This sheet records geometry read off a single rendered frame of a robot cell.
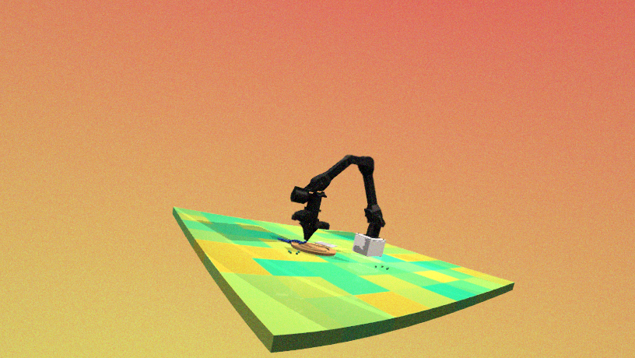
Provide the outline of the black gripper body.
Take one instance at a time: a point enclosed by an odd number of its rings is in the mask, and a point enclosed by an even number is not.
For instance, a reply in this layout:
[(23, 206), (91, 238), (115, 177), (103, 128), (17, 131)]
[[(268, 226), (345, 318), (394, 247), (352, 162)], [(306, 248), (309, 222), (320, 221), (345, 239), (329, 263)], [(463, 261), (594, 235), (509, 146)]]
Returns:
[[(302, 224), (310, 224), (310, 226), (316, 227), (318, 229), (329, 230), (330, 224), (325, 222), (325, 221), (319, 221), (319, 219), (318, 219), (318, 213), (321, 212), (320, 207), (307, 205), (307, 207), (304, 206), (304, 209), (306, 209), (307, 211), (312, 209), (312, 211), (313, 211), (313, 219), (312, 220), (309, 220), (309, 219), (308, 220), (304, 220), (303, 222), (300, 222), (300, 223), (302, 223)], [(292, 214), (291, 219), (296, 220), (295, 217), (294, 217), (294, 214)]]

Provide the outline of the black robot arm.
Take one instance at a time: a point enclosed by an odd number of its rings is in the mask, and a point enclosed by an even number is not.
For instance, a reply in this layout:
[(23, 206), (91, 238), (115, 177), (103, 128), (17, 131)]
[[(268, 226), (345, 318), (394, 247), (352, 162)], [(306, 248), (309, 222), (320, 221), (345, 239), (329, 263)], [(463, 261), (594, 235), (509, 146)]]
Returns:
[[(379, 234), (381, 231), (381, 227), (385, 227), (386, 223), (383, 219), (381, 208), (377, 204), (373, 176), (375, 167), (374, 159), (372, 157), (354, 156), (351, 154), (345, 155), (344, 158), (338, 161), (329, 170), (327, 170), (323, 174), (319, 174), (316, 177), (313, 177), (310, 180), (310, 183), (305, 188), (295, 186), (290, 195), (290, 201), (300, 204), (305, 204), (307, 202), (307, 205), (320, 207), (322, 197), (327, 198), (323, 190), (325, 190), (326, 187), (330, 185), (333, 178), (343, 172), (344, 169), (346, 169), (351, 164), (357, 165), (360, 173), (363, 176), (363, 183), (367, 197), (367, 207), (364, 209), (364, 211), (369, 226), (367, 228), (367, 234), (364, 234), (364, 236), (380, 239)], [(321, 193), (316, 191), (321, 191)], [(313, 192), (313, 194), (309, 192)], [(306, 209), (300, 210), (294, 213), (294, 217), (300, 222), (308, 219), (312, 220), (313, 211), (312, 209), (310, 209), (309, 211), (307, 211)]]

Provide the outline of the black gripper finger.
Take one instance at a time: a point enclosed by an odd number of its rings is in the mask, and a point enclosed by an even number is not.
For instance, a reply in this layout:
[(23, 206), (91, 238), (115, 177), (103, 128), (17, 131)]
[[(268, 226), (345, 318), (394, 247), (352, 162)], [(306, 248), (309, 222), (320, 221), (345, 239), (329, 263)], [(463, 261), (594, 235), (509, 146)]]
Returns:
[[(303, 239), (306, 240), (306, 235), (307, 235), (307, 226), (309, 226), (310, 224), (302, 224), (299, 223), (302, 226), (302, 230), (303, 230)], [(306, 226), (307, 225), (307, 226)]]
[[(307, 226), (307, 225), (306, 225)], [(306, 235), (306, 240), (309, 240), (310, 237), (312, 237), (312, 235), (316, 232), (318, 228), (316, 227), (312, 227), (312, 226), (307, 226), (307, 235)]]

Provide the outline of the tan round bead board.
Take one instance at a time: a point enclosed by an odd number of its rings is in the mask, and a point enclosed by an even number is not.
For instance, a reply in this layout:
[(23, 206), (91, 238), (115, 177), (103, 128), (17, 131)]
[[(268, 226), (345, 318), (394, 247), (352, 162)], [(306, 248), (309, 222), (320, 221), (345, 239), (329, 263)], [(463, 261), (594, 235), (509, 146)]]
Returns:
[(326, 247), (320, 244), (310, 243), (310, 242), (307, 242), (304, 244), (292, 242), (291, 246), (297, 249), (298, 251), (302, 251), (308, 254), (314, 254), (318, 256), (333, 256), (336, 254), (336, 250), (334, 250), (333, 248)]

